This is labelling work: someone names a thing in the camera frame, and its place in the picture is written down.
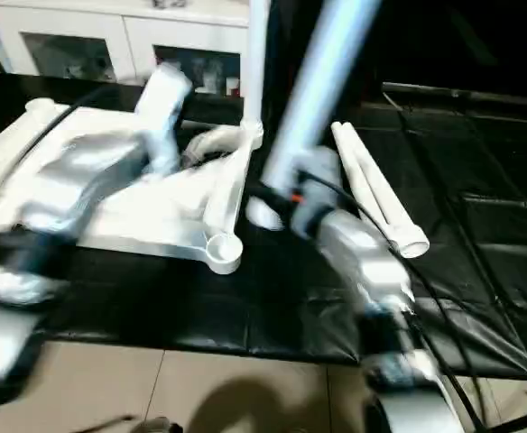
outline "white pipe structure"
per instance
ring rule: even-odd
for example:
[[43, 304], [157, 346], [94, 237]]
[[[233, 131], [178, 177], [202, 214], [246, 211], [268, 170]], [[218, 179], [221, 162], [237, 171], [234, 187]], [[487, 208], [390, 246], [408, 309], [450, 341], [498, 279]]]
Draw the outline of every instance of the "white pipe structure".
[[262, 99], [269, 9], [269, 0], [250, 0], [247, 73], [242, 77], [245, 84], [242, 126], [253, 129], [260, 136], [264, 135]]
[[[381, 0], [328, 0], [311, 37], [262, 182], [286, 198], [304, 154], [322, 136]], [[282, 221], [261, 199], [251, 198], [249, 220], [269, 229]]]
[[[349, 181], [354, 197], [362, 204], [365, 210], [370, 213], [370, 216], [382, 229], [387, 228], [388, 223], [384, 218], [384, 214], [382, 214], [382, 209], [380, 209], [380, 206], [370, 189], [370, 184], [365, 178], [364, 172], [357, 163], [354, 150], [349, 146], [349, 142], [347, 141], [344, 130], [342, 129], [342, 124], [335, 122], [332, 124], [331, 128], [336, 141], [337, 151], [342, 160], [342, 165], [346, 171], [347, 180]], [[390, 237], [387, 231], [384, 230], [384, 232], [386, 236]]]
[[430, 241], [422, 229], [412, 222], [354, 126], [334, 123], [332, 131], [354, 197], [370, 213], [402, 257], [411, 259], [426, 253]]

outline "black cable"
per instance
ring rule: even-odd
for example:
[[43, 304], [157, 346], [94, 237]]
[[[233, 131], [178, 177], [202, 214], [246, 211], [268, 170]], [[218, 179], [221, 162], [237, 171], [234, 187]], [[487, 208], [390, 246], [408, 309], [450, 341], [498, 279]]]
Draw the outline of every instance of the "black cable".
[[[444, 323], [447, 326], [448, 334], [450, 335], [451, 339], [455, 342], [455, 344], [456, 344], [456, 346], [458, 348], [458, 351], [460, 352], [460, 355], [462, 356], [463, 359], [467, 359], [469, 361], [469, 358], [467, 357], [467, 354], [466, 354], [466, 350], [465, 350], [464, 346], [462, 345], [462, 341], [460, 340], [460, 337], [458, 336], [458, 331], [456, 330], [454, 324], [452, 323], [452, 320], [449, 318], [448, 313], [446, 312], [446, 310], [442, 306], [436, 291], [430, 286], [430, 284], [428, 283], [427, 279], [421, 274], [421, 272], [412, 263], [410, 263], [410, 261], [408, 261], [405, 258], [403, 258], [394, 249], [393, 242], [385, 234], [384, 230], [375, 221], [375, 219], [370, 215], [370, 213], [364, 208], [364, 206], [362, 206], [361, 203], [358, 203], [358, 201], [353, 196], [351, 196], [349, 193], [347, 193], [343, 188], [339, 187], [338, 185], [335, 185], [335, 184], [333, 184], [331, 182], [328, 182], [327, 180], [323, 180], [322, 178], [320, 178], [320, 177], [318, 177], [318, 176], [316, 176], [314, 174], [308, 173], [308, 172], [303, 173], [303, 175], [306, 178], [308, 178], [308, 179], [315, 180], [318, 183], [321, 183], [322, 185], [334, 190], [336, 193], [338, 193], [338, 195], [340, 197], [342, 197], [347, 202], [347, 204], [349, 206], [357, 207], [359, 209], [360, 213], [362, 215], [364, 215], [374, 225], [374, 227], [378, 230], [378, 232], [380, 232], [380, 234], [382, 235], [382, 237], [384, 238], [384, 240], [388, 244], [388, 249], [389, 249], [390, 253], [400, 263], [402, 263], [414, 276], [416, 276], [416, 278], [420, 281], [420, 283], [422, 284], [424, 289], [431, 295], [431, 297], [433, 298], [434, 302], [436, 303], [436, 305], [438, 306], [438, 308], [439, 308], [439, 310], [440, 310], [440, 312], [442, 314], [442, 318], [444, 320]], [[422, 333], [422, 337], [424, 338], [425, 341], [426, 340], [431, 341], [431, 339], [428, 336], [424, 335], [423, 332], [421, 332], [421, 333]], [[466, 409], [466, 411], [468, 413], [468, 416], [472, 420], [472, 423], [474, 424], [476, 431], [480, 431], [480, 432], [481, 431], [485, 431], [485, 413], [483, 415], [484, 419], [481, 420], [478, 417], [478, 415], [476, 414], [476, 411], [474, 410], [474, 407], [472, 406], [472, 403], [470, 402], [470, 399], [466, 396], [466, 393], [462, 389], [462, 386], [460, 385], [460, 383], [456, 379], [456, 376], [453, 374], [452, 369], [449, 367], [448, 363], [444, 360], [444, 358], [439, 353], [439, 350], [436, 348], [436, 346], [434, 346], [433, 348], [430, 347], [430, 351], [437, 358], [437, 360], [439, 362], [439, 365], [440, 365], [440, 368], [442, 369], [443, 373], [450, 380], [450, 383], [454, 387], [456, 393], [458, 394], [458, 397], [462, 400], [462, 404], [464, 405], [464, 408]], [[480, 386], [479, 385], [477, 386], [475, 391], [476, 391], [476, 394], [477, 394], [477, 398], [478, 398], [478, 402], [479, 402], [480, 407], [481, 408], [485, 407], [484, 397], [482, 395], [482, 392], [480, 390]]]
[[97, 87], [94, 90], [91, 90], [85, 96], [79, 98], [72, 105], [70, 105], [60, 115], [58, 115], [53, 120], [51, 120], [51, 122], [45, 127], [45, 129], [43, 129], [40, 133], [38, 133], [35, 136], [35, 138], [32, 139], [32, 141], [27, 145], [25, 150], [17, 157], [15, 161], [11, 163], [11, 165], [6, 170], [6, 172], [0, 177], [0, 189], [5, 185], [5, 183], [9, 180], [9, 178], [13, 175], [13, 173], [19, 167], [21, 162], [37, 146], [37, 144], [39, 144], [47, 136], [48, 133], [50, 133], [53, 129], [59, 126], [59, 124], [63, 122], [63, 120], [69, 117], [69, 115], [71, 115], [79, 107], [84, 106], [85, 104], [93, 101], [95, 98], [99, 97], [101, 94], [113, 88], [114, 88], [113, 86], [102, 85], [102, 86]]
[[[384, 98], [388, 101], [388, 103], [390, 103], [390, 105], [393, 106], [396, 109], [396, 113], [397, 113], [398, 118], [400, 120], [400, 125], [402, 126], [402, 133], [408, 138], [408, 140], [410, 140], [410, 138], [409, 138], [410, 136], [408, 135], [408, 125], [407, 125], [407, 122], [406, 122], [406, 119], [405, 119], [404, 115], [402, 114], [404, 109], [400, 105], [396, 104], [393, 101], [393, 99], [389, 95], [387, 95], [385, 92], [382, 92], [382, 94], [383, 94]], [[428, 288], [426, 288], [426, 290], [430, 293], [430, 295], [432, 295], [432, 297], [434, 297], [434, 295], [436, 295], [436, 291], [435, 290], [430, 291], [430, 290], [428, 290]], [[446, 313], [446, 311], [441, 308], [441, 306], [439, 304], [439, 299], [434, 299], [434, 301], [438, 304], [438, 306], [440, 308], [440, 313], [442, 314], [442, 317], [443, 317], [444, 321], [447, 324], [449, 324], [450, 327], [452, 327], [451, 332], [453, 332], [453, 334], [456, 335], [457, 334], [457, 330], [455, 328], [453, 328], [451, 320], [448, 319], [448, 314]], [[476, 396], [477, 396], [477, 399], [478, 399], [478, 406], [480, 407], [480, 415], [482, 417], [482, 421], [484, 422], [484, 424], [486, 424], [486, 419], [487, 419], [486, 406], [485, 406], [485, 401], [484, 401], [484, 398], [483, 398], [483, 395], [482, 395], [482, 390], [480, 389], [480, 384], [478, 383], [478, 377], [476, 375], [476, 369], [472, 365], [472, 362], [470, 361], [468, 353], [464, 349], [464, 346], [462, 345], [462, 342], [460, 341], [460, 339], [457, 338], [457, 339], [454, 339], [454, 341], [455, 341], [455, 343], [456, 343], [456, 345], [458, 347], [458, 351], [460, 352], [460, 355], [462, 356], [462, 360], [464, 362], [464, 366], [466, 367], [466, 369], [468, 371], [468, 374], [470, 375], [470, 378], [472, 379], [472, 384], [474, 386], [474, 390], [475, 390], [475, 393], [476, 393]]]
[[[460, 398], [460, 401], [462, 401], [462, 404], [464, 405], [464, 409], [466, 410], [468, 415], [470, 415], [472, 413], [476, 414], [474, 406], [472, 406], [472, 403], [470, 402], [470, 399], [466, 395], [465, 391], [462, 389], [462, 385], [460, 385], [460, 383], [458, 382], [458, 379], [452, 373], [452, 370], [451, 370], [450, 366], [448, 365], [448, 363], [446, 362], [446, 360], [444, 359], [444, 357], [440, 353], [440, 350], [438, 349], [438, 347], [436, 346], [436, 344], [434, 343], [432, 338], [430, 338], [428, 333], [426, 333], [424, 331], [424, 328], [421, 327], [420, 324], [416, 320], [412, 320], [410, 322], [410, 326], [412, 328], [414, 328], [418, 332], [418, 335], [420, 335], [422, 337], [422, 339], [424, 340], [424, 343], [426, 343], [426, 345], [428, 346], [428, 348], [432, 352], [432, 355], [438, 361], [440, 369], [444, 372], [446, 377], [448, 377], [448, 380], [450, 381], [450, 384], [452, 385], [452, 388], [454, 388], [454, 391], [456, 392], [456, 394]], [[485, 432], [485, 431], [487, 431], [485, 425], [480, 422], [480, 419], [478, 419], [477, 415], [476, 415], [476, 420], [474, 420], [471, 415], [470, 415], [470, 418], [472, 419], [472, 423], [474, 424], [476, 432]]]

